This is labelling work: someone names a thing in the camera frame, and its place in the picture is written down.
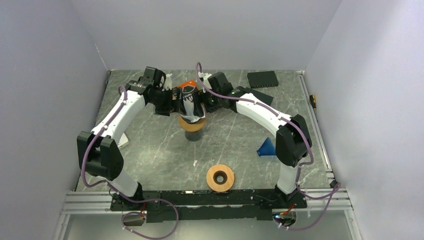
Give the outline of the white paper coffee filter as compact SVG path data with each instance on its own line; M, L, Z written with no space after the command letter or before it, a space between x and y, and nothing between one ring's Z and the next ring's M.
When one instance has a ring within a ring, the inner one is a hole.
M206 117L201 100L197 96L189 96L182 100L183 112L181 117L189 124L194 124Z

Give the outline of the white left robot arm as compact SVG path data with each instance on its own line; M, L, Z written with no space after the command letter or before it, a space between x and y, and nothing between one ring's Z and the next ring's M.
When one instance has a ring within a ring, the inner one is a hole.
M172 101L172 75L146 67L138 80L118 86L119 100L106 117L90 131L77 136L80 176L85 187L100 184L124 198L131 210L144 203L143 187L124 170L118 147L125 130L147 104L162 106Z

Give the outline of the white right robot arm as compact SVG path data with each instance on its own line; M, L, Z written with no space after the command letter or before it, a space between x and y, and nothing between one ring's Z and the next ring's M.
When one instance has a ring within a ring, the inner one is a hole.
M295 201L300 189L301 168L304 160L312 157L312 142L305 119L301 115L282 113L257 98L244 87L234 88L222 72L207 74L197 71L196 82L206 94L206 102L213 107L231 109L267 129L275 137L275 155L280 161L280 173L276 183L276 203L287 208Z

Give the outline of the blue ribbed dripper cone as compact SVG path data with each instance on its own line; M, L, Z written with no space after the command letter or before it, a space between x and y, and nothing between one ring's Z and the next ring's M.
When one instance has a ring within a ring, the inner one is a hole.
M262 143L262 145L259 147L259 149L256 151L257 155L259 157L262 156L275 156L276 155L276 148L272 142L272 140L267 137L265 141Z

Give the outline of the orange coffee filter box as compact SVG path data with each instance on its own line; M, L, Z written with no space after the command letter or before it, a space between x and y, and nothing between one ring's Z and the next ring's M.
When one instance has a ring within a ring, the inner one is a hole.
M181 99L193 99L192 95L199 91L196 81L191 79L177 86L181 89Z

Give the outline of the wooden dripper ring holder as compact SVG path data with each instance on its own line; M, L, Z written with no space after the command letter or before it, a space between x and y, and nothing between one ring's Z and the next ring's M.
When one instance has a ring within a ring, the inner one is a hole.
M206 124L206 118L201 118L199 121L195 123L188 123L181 116L179 116L177 119L178 119L178 124L180 125L180 127L189 133L200 131Z

